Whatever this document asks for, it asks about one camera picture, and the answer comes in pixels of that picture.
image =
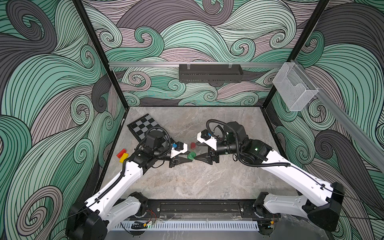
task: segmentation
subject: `black motor housing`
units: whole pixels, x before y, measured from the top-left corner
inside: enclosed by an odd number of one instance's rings
[[[68,215],[65,234],[70,239],[103,240],[107,235],[107,224],[91,209],[86,209],[84,202],[74,203]]]
[[[250,140],[242,151],[242,159],[249,164],[262,164],[263,161],[267,161],[266,156],[272,151],[272,147],[260,140]]]
[[[164,133],[158,130],[154,130],[147,134],[145,145],[153,150],[161,147],[161,144],[164,141]]]
[[[238,124],[237,122],[228,122],[229,125],[235,132],[237,132],[239,143],[242,143],[244,140],[248,139],[248,135],[245,133],[243,125]],[[228,142],[235,142],[232,130],[230,130],[226,125],[224,125],[224,132]]]

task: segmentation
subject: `back wall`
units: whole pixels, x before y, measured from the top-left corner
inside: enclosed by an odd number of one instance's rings
[[[191,62],[285,62],[317,2],[83,0],[109,61]],[[177,68],[114,70],[130,106],[260,106],[278,71],[209,85],[179,83]]]

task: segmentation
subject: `black cable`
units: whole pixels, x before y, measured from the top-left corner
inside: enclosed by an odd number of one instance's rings
[[[367,219],[367,220],[381,220],[381,221],[384,221],[384,218],[350,217],[350,216],[342,216],[342,215],[339,215],[339,217],[355,218],[355,219]]]
[[[216,119],[209,119],[209,120],[206,122],[205,126],[206,126],[206,128],[207,128],[209,134],[211,134],[211,136],[214,137],[215,139],[217,139],[218,137],[215,136],[215,135],[213,134],[213,132],[211,131],[211,128],[209,127],[209,124],[210,124],[211,122],[215,122],[215,123],[221,124],[221,125],[223,125],[223,126],[226,126],[226,127],[228,127],[228,128],[233,132],[233,137],[235,138],[235,144],[236,144],[236,153],[237,153],[237,154],[236,154],[236,158],[237,158],[238,160],[240,160],[240,159],[241,159],[241,158],[240,158],[240,144],[239,144],[239,139],[238,139],[237,132],[236,132],[231,126],[229,126],[227,123],[225,123],[225,122],[223,122],[223,121],[216,120]]]
[[[164,162],[165,162],[165,160],[163,160],[163,163],[162,164],[160,164],[160,166],[157,166],[157,167],[154,167],[154,166],[152,166],[153,168],[158,168],[158,167],[161,167],[163,164],[164,164]]]
[[[311,176],[309,176],[309,175],[308,175],[305,171],[303,171],[301,168],[296,167],[296,166],[293,166],[293,165],[291,165],[291,167],[293,167],[293,168],[299,170],[300,172],[304,173],[305,175],[307,175],[307,177],[309,177],[310,179],[312,179],[315,183],[317,183],[317,184],[319,184],[320,186],[322,186],[321,183],[319,183],[318,181],[316,181],[315,179],[313,179]],[[328,191],[330,191],[330,192],[332,192],[332,193],[341,195],[341,196],[343,196],[343,197],[351,198],[351,199],[353,199],[353,200],[356,200],[356,201],[359,201],[359,202],[361,202],[361,203],[364,203],[364,204],[366,204],[366,205],[368,205],[368,206],[371,206],[371,207],[374,207],[374,208],[376,208],[376,209],[379,209],[379,210],[384,211],[384,209],[379,208],[379,207],[374,206],[374,205],[371,205],[371,204],[368,204],[368,203],[366,203],[366,202],[364,202],[364,201],[362,201],[362,200],[360,200],[360,199],[357,199],[357,198],[354,198],[354,197],[350,197],[350,196],[347,196],[347,195],[344,195],[344,194],[340,194],[340,193],[338,193],[338,192],[334,192],[334,191],[332,191],[332,190],[330,190],[330,189],[328,189],[328,188],[326,188],[326,187],[324,187],[324,186],[323,186],[323,188],[326,189],[326,190],[328,190]]]
[[[220,129],[221,134],[223,136],[222,138],[219,138],[218,141],[223,141],[225,139],[225,131],[224,131],[224,129],[219,124],[214,128],[213,133],[215,133],[215,129],[217,127]]]
[[[168,132],[160,127],[160,126],[155,126],[155,127],[151,127],[150,129],[148,129],[145,133],[145,137],[143,140],[141,140],[141,142],[137,145],[137,147],[135,148],[135,151],[140,147],[140,145],[143,144],[143,142],[145,141],[145,139],[147,138],[147,135],[150,131],[152,131],[153,129],[161,129],[164,131],[164,133],[166,134],[167,138],[168,138],[168,150],[165,150],[164,153],[161,153],[160,156],[158,156],[158,158],[162,158],[162,157],[165,157],[171,150],[172,150],[172,145],[171,145],[171,142],[170,142],[170,136],[168,134]],[[105,190],[103,191],[96,199],[95,201],[98,201],[99,199],[101,199],[103,196],[105,196],[112,188],[114,188],[116,186],[116,184],[118,184],[118,182],[120,182],[120,180],[125,176],[125,167],[126,167],[126,162],[127,162],[128,158],[126,158],[123,163],[122,163],[122,170],[120,172],[120,176]]]
[[[68,219],[68,218],[70,218],[70,217],[73,217],[73,216],[75,216],[76,214],[79,214],[79,213],[81,213],[81,212],[87,210],[88,208],[90,208],[90,207],[91,207],[93,204],[95,204],[95,203],[97,203],[97,201],[95,201],[94,203],[92,203],[92,204],[89,205],[88,207],[84,208],[84,209],[81,210],[80,212],[77,212],[77,213],[75,213],[75,214],[72,214],[71,216],[68,216],[68,217],[66,217],[66,218],[61,219],[58,223],[56,223],[55,226],[53,226],[53,228],[52,228],[51,231],[49,232],[48,239],[51,240],[51,233],[52,233],[52,231],[54,230],[54,228],[57,227],[57,225],[59,225],[59,223],[61,223],[61,222],[64,221],[65,219]]]
[[[133,234],[132,234],[130,231],[128,231],[127,229],[125,229],[125,227],[123,226],[122,223],[120,223],[120,225],[122,226],[122,228],[124,228],[124,230],[125,230],[127,233],[129,233],[129,234],[131,234],[131,235],[133,236]]]
[[[215,139],[217,139],[218,137],[215,136],[213,134],[213,132],[211,131],[211,128],[209,127],[209,124],[211,122],[215,122],[215,123],[218,123],[218,124],[221,124],[223,126],[226,126],[227,128],[229,128],[232,133],[233,133],[233,137],[235,139],[235,144],[236,144],[236,159],[239,160],[239,162],[241,162],[242,164],[246,165],[246,166],[249,166],[249,167],[276,167],[276,166],[290,166],[291,164],[288,163],[288,162],[273,162],[273,163],[266,163],[266,164],[250,164],[250,163],[247,163],[245,162],[242,158],[241,158],[241,154],[240,154],[240,143],[239,143],[239,139],[238,139],[238,134],[237,132],[231,127],[229,126],[227,123],[223,122],[223,121],[220,121],[220,120],[216,120],[216,119],[209,119],[205,126],[209,132],[209,134],[211,134],[212,137],[214,137]]]

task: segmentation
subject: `white cable tray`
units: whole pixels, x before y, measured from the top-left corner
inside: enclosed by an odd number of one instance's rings
[[[289,111],[301,111],[319,92],[305,70],[296,63],[284,63],[273,84]]]
[[[122,221],[122,225],[129,231],[134,221]],[[259,231],[257,221],[205,221],[205,220],[167,220],[155,223],[140,231]],[[120,224],[111,231],[125,231]]]

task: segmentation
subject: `enclosure wall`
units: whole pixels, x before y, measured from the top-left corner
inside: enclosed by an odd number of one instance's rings
[[[109,61],[285,62],[318,1],[83,0]],[[131,106],[261,106],[278,69],[179,83],[177,68],[115,68]]]
[[[93,194],[125,109],[72,0],[0,2],[0,87],[1,239],[45,240]]]
[[[327,6],[296,60],[357,124],[356,131],[368,136],[366,144],[382,153],[384,5],[347,2],[330,1],[333,5]],[[288,112],[276,93],[266,112],[290,161],[322,179],[341,182],[346,195],[377,207],[345,198],[342,215],[384,218],[384,174],[320,99],[313,98],[300,112]],[[384,221],[341,218],[333,234],[336,239],[382,239]]]

